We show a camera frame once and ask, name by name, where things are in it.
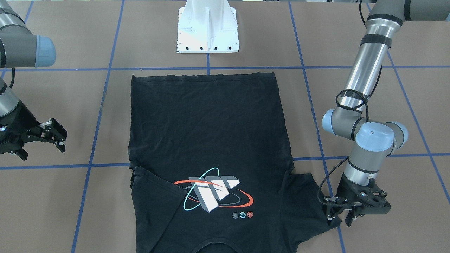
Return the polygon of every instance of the black cable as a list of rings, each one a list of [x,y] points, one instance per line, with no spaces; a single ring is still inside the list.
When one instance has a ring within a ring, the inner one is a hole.
[[[339,166],[341,166],[346,160],[348,159],[348,156],[342,160],[338,165],[336,165],[336,167],[334,167],[330,173],[328,173],[328,175],[322,180],[322,183],[320,183],[319,185],[319,190],[317,191],[317,199],[324,205],[327,206],[334,206],[334,207],[344,207],[344,206],[351,206],[349,204],[333,204],[333,203],[327,203],[325,201],[323,201],[320,197],[320,189],[322,189],[322,186],[324,186],[325,181],[330,177],[331,173],[333,173],[333,171],[335,171]]]
[[[11,84],[9,85],[10,89],[13,88],[15,77],[16,77],[16,68],[13,68],[11,73]]]
[[[358,95],[358,96],[361,98],[360,100],[363,101],[363,102],[362,102],[360,105],[357,105],[357,106],[355,106],[355,107],[346,107],[346,106],[341,105],[341,104],[339,103],[339,101],[338,101],[338,98],[339,98],[339,96],[340,96],[341,94],[343,94],[344,92],[347,92],[347,91],[353,92],[353,93],[355,93],[356,95]],[[356,91],[356,90],[343,90],[343,91],[339,92],[339,93],[336,95],[336,104],[337,104],[339,107],[342,107],[342,108],[348,109],[348,110],[355,110],[355,109],[358,109],[359,107],[365,105],[365,108],[366,108],[366,122],[369,122],[369,106],[367,105],[367,99],[364,97],[364,94],[362,94],[361,92]]]
[[[360,0],[360,16],[361,16],[361,20],[363,21],[364,27],[365,27],[365,21],[364,21],[364,17],[363,17],[363,12],[361,11],[361,5],[363,4],[363,0]]]
[[[380,81],[380,76],[381,76],[381,71],[382,71],[382,70],[383,70],[383,66],[380,67],[380,72],[378,72],[377,81],[375,82],[375,85],[374,85],[374,87],[373,87],[373,89],[372,89],[372,92],[370,93],[369,97],[371,97],[371,96],[374,94],[375,89],[377,88],[378,81]]]

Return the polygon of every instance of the red orbit swoosh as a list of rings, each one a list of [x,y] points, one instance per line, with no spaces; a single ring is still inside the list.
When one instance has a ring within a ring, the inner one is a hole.
[[[211,183],[211,182],[205,182],[205,181],[201,181],[201,180],[180,180],[180,181],[177,181],[177,182],[175,182],[173,184],[174,185],[178,185],[178,184],[181,184],[181,183],[191,183],[191,182],[192,183],[203,183],[203,184],[209,184],[209,185],[217,185],[217,186],[223,187],[223,186],[218,185],[218,184],[214,184],[214,183]],[[249,206],[253,205],[253,197],[250,196],[250,194],[248,194],[248,193],[246,193],[246,192],[244,192],[242,190],[239,190],[239,189],[238,189],[238,191],[244,193],[248,197],[248,203],[243,204],[243,205],[239,205],[239,206],[220,206],[219,205],[219,207],[220,208],[244,208],[244,207],[249,207]],[[198,200],[192,199],[190,197],[188,197],[188,198],[190,200],[193,200],[193,201],[197,202],[197,203],[200,203]]]
[[[214,184],[214,183],[206,182],[206,181],[201,181],[201,180],[180,180],[180,181],[177,181],[177,182],[175,182],[173,184],[174,185],[178,185],[178,184],[181,184],[181,183],[202,183],[202,184],[209,184],[209,185],[216,185],[216,186],[223,187],[223,186],[218,185],[218,184]]]
[[[244,208],[244,207],[249,207],[249,206],[253,205],[253,198],[250,196],[250,194],[248,194],[242,190],[239,190],[239,189],[238,189],[238,191],[244,193],[248,197],[247,204],[243,204],[243,205],[239,205],[239,206],[219,206],[219,207],[221,207],[221,208]]]

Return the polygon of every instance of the floor tile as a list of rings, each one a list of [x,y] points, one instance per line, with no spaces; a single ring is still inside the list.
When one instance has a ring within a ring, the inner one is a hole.
[[[322,117],[336,108],[335,97],[344,89],[349,69],[307,69],[306,74],[325,156],[347,156],[354,142],[323,130]],[[397,121],[406,126],[408,142],[396,154],[423,154],[425,146],[392,68],[384,68],[376,91],[369,102],[369,116],[381,122]]]
[[[405,22],[393,39],[391,56],[396,66],[449,66],[449,40],[447,22]]]
[[[127,163],[131,124],[131,77],[201,75],[205,70],[111,71],[94,163]]]
[[[211,74],[274,72],[280,90],[293,157],[317,157],[320,149],[303,73],[300,69],[211,70]]]
[[[436,252],[450,248],[449,203],[430,158],[388,158],[377,185],[387,191],[392,209],[385,215],[366,215],[342,234],[349,253]],[[355,242],[363,238],[364,243]]]
[[[77,253],[135,253],[136,220],[128,167],[93,167]]]
[[[301,65],[288,3],[230,5],[236,8],[239,52],[210,54],[211,67]]]
[[[398,73],[430,151],[450,152],[449,69],[398,69]]]
[[[2,253],[70,252],[86,170],[0,170]]]
[[[361,10],[366,18],[367,7]],[[366,32],[358,4],[293,2],[292,12],[305,66],[353,65]],[[391,65],[387,57],[383,64]]]
[[[206,67],[206,54],[177,54],[178,9],[184,1],[126,1],[114,68]]]
[[[107,68],[120,6],[120,1],[36,1],[27,26],[53,41],[56,62],[50,68]]]
[[[10,81],[10,72],[5,76]],[[16,72],[13,92],[39,122],[55,118],[68,131],[66,152],[38,141],[25,144],[28,160],[0,155],[0,166],[89,163],[106,71]]]

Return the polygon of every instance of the silver metal tube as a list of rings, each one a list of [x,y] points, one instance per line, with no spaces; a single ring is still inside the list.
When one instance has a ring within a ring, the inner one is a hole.
[[[366,27],[366,35],[377,34],[391,39],[400,30],[398,23],[383,18],[367,21]],[[378,72],[388,49],[389,47],[382,43],[370,42],[362,44],[353,63],[345,89],[359,91],[368,98],[374,88]],[[345,93],[341,95],[338,101],[341,105],[352,108],[362,103],[359,98],[345,96]]]
[[[0,78],[0,83],[6,85],[5,82]],[[6,87],[6,90],[0,95],[0,117],[7,115],[12,112],[19,103],[19,98],[13,93],[13,91]]]
[[[0,0],[0,8],[13,9],[5,0]]]

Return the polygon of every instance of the black t-shirt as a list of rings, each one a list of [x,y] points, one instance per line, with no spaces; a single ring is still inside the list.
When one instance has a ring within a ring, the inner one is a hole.
[[[138,253],[291,253],[327,223],[273,73],[133,77]]]

